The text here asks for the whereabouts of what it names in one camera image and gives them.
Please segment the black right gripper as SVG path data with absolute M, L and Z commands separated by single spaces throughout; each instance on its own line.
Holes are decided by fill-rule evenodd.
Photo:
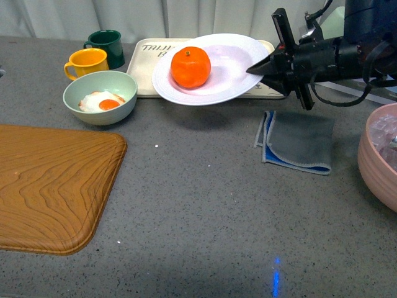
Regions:
M 271 55 L 246 70 L 252 75 L 264 75 L 261 83 L 284 96 L 294 91 L 302 108 L 308 111 L 314 106 L 309 90 L 310 83 L 325 70 L 328 63 L 335 65 L 333 40 L 323 39 L 322 29 L 317 22 L 317 18 L 325 11 L 322 8 L 305 14 L 306 34 L 296 44 L 286 10 L 278 8 L 272 14 L 272 20 L 279 36 L 279 45 Z

